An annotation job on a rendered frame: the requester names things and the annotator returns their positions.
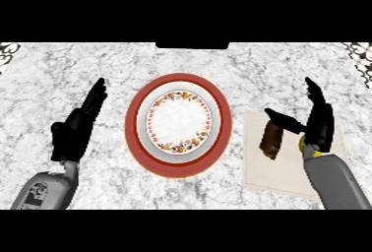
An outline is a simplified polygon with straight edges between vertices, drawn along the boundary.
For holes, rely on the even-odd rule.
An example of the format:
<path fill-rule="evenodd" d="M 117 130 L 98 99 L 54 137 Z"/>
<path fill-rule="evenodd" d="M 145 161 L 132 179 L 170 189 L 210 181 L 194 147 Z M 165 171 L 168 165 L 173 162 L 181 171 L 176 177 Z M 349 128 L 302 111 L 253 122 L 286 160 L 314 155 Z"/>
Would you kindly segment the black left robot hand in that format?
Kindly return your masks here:
<path fill-rule="evenodd" d="M 51 125 L 52 161 L 80 162 L 107 97 L 106 79 L 101 78 L 91 89 L 83 105 L 73 109 L 64 122 L 54 122 Z"/>

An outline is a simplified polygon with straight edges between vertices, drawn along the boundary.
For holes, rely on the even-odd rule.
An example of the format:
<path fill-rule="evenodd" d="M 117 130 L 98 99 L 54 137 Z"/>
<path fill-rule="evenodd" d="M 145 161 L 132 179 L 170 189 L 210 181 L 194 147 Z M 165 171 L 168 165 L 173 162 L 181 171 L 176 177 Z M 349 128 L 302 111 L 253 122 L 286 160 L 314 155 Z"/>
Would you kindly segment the black appliance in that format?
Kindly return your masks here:
<path fill-rule="evenodd" d="M 166 42 L 159 41 L 156 46 L 159 48 L 170 49 L 221 49 L 227 50 L 230 48 L 230 42 Z"/>

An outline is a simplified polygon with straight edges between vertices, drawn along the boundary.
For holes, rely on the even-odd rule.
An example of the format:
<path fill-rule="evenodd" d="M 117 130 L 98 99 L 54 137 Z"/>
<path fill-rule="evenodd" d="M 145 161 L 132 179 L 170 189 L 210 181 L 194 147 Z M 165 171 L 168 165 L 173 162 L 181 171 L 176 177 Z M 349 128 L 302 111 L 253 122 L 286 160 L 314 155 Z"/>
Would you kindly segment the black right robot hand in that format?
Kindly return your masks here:
<path fill-rule="evenodd" d="M 294 117 L 277 112 L 271 108 L 266 108 L 265 112 L 277 126 L 294 134 L 305 133 L 305 144 L 317 145 L 320 152 L 328 153 L 334 136 L 333 106 L 327 103 L 324 91 L 317 82 L 311 78 L 306 78 L 306 83 L 309 86 L 309 99 L 314 102 L 308 124 L 303 124 Z"/>

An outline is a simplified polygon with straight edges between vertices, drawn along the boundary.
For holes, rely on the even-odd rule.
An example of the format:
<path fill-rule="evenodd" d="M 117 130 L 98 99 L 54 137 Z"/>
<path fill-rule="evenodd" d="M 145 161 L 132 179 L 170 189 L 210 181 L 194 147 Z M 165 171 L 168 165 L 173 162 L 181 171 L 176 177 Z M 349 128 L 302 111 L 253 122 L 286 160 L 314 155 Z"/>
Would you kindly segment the brown oblong food item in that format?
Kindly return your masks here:
<path fill-rule="evenodd" d="M 281 151 L 284 128 L 268 122 L 259 148 L 263 154 L 275 160 Z"/>

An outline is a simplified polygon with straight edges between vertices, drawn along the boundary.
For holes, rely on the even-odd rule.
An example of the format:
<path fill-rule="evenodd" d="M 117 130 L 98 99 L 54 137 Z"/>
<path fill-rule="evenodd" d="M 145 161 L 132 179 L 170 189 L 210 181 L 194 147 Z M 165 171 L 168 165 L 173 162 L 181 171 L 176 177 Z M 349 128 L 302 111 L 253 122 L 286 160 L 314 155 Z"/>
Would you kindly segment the red-rimmed floral white plate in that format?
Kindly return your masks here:
<path fill-rule="evenodd" d="M 228 99 L 203 77 L 175 73 L 139 90 L 126 116 L 129 149 L 168 178 L 204 172 L 224 156 L 234 129 Z"/>

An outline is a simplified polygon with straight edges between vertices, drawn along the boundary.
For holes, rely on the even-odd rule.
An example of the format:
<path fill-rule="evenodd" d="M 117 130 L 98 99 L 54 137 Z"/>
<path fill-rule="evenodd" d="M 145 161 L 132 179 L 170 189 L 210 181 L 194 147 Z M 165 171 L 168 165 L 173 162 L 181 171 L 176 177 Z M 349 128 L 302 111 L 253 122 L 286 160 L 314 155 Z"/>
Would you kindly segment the yellow lemon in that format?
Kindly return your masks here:
<path fill-rule="evenodd" d="M 299 143 L 299 148 L 300 148 L 300 152 L 305 151 L 305 145 L 306 145 L 306 134 L 303 135 L 302 139 L 300 139 L 300 143 Z M 323 152 L 315 151 L 314 153 L 314 158 L 320 158 L 324 155 Z"/>

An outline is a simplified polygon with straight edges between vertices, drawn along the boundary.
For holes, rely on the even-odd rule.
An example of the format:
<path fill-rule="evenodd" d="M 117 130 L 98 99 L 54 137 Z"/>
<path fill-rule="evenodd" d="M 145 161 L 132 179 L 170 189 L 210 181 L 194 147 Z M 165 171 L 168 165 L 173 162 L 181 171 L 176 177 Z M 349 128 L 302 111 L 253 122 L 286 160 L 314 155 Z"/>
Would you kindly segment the black white patterned panel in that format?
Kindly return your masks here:
<path fill-rule="evenodd" d="M 4 74 L 20 49 L 21 44 L 18 42 L 0 42 L 0 75 Z"/>
<path fill-rule="evenodd" d="M 372 88 L 372 42 L 345 42 L 349 57 L 354 61 L 356 71 L 361 74 L 364 84 Z"/>

